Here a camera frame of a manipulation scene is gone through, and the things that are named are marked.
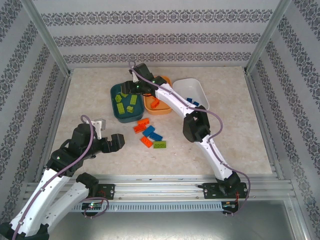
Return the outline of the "teal plastic container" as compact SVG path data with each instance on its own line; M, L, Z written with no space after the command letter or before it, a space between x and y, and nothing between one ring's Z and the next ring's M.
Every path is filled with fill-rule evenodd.
M130 99L131 99L131 94L129 94L127 97L122 97L121 103L124 105L125 109L125 114L119 115L118 110L117 110L117 103L115 101L116 95L121 95L121 84L115 84L114 86L111 87L110 89L110 97L111 97L111 105L113 109L113 114L114 116L118 119L120 123L130 123L130 122L135 122L140 119L142 119L145 111L144 107L144 101L142 96L137 95L137 102L136 105L130 105ZM130 113L127 111L127 106L132 106L133 107L133 113Z

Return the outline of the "orange plastic container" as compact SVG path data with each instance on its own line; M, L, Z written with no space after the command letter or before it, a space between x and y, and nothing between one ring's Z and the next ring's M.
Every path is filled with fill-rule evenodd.
M172 109L161 100L159 100L159 105L155 109L151 109L151 103L154 101L154 98L156 97L150 94L143 96L144 107L150 115L166 115L172 111Z

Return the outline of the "white plastic container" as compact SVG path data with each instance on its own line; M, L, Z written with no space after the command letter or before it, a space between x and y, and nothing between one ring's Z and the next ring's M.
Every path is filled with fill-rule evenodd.
M172 85L173 90L178 93L185 100L186 98L192 98L192 104L194 101L203 106L206 110L209 110L210 105L204 89L201 83L195 78L186 78L177 80Z

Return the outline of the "grey metal panel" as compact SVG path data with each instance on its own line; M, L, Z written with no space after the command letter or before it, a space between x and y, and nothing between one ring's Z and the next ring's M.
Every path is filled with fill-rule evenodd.
M92 220L69 213L49 240L295 240L285 220L266 214L224 216L219 212L120 212Z

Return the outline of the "aluminium side rail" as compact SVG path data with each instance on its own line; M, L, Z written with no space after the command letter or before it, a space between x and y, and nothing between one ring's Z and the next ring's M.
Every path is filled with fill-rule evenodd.
M51 118L50 128L48 129L48 133L44 142L44 147L41 150L41 154L39 157L40 161L36 168L36 172L33 177L33 182L38 182L40 180L43 168L50 158L73 73L74 70L71 70L70 73L65 77L64 82L61 85L59 91L59 98L57 99L54 108L54 115Z
M279 160L276 154L276 150L274 148L274 145L272 143L272 138L270 137L270 133L268 130L267 122L264 117L263 109L261 107L261 104L259 102L259 98L257 95L257 92L255 90L253 80L250 75L248 75L246 72L244 73L245 81L247 84L247 88L249 91L249 95L252 101L252 105L255 111L255 115L257 118L258 126L260 129L260 133L262 136L262 140L264 143L264 147L266 150L266 154L268 157L268 160L270 162L270 165L274 167L276 176L279 180L284 180L285 177L283 176L281 166L279 164Z

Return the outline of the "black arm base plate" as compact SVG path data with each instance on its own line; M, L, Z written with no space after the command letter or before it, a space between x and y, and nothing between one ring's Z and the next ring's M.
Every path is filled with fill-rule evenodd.
M114 184L98 184L89 189L88 198L106 198L108 200L113 200L115 194Z
M217 182L208 182L198 185L203 189L203 195L205 199L245 199L248 195L248 188L246 183L240 182L234 188L222 189L221 184Z

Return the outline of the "long aluminium base rail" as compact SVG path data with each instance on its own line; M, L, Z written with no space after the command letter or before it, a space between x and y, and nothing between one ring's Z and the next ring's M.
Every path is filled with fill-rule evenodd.
M101 184L114 184L114 201L192 201L204 199L198 186L215 183L213 175L96 175ZM291 180L280 179L275 172L249 176L250 201L295 198Z

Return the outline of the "aluminium frame post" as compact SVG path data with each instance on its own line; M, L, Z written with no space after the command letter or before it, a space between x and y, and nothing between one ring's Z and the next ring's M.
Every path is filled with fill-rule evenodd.
M253 71L257 61L259 60L260 56L262 55L263 50L265 49L267 43L270 41L274 31L277 28L280 20L282 19L283 15L287 11L290 3L292 0L279 0L277 7L275 8L270 20L261 35L254 51L252 52L247 65L244 68L244 72L246 75L250 74Z
M55 62L57 63L59 69L65 76L69 76L71 70L69 69L63 55L61 54L54 38L52 37L50 31L48 30L41 14L37 10L33 0L21 0L21 4L25 11L27 12L28 16L32 20L33 24L35 25L37 31L39 32L42 40L48 47L50 53L52 54Z

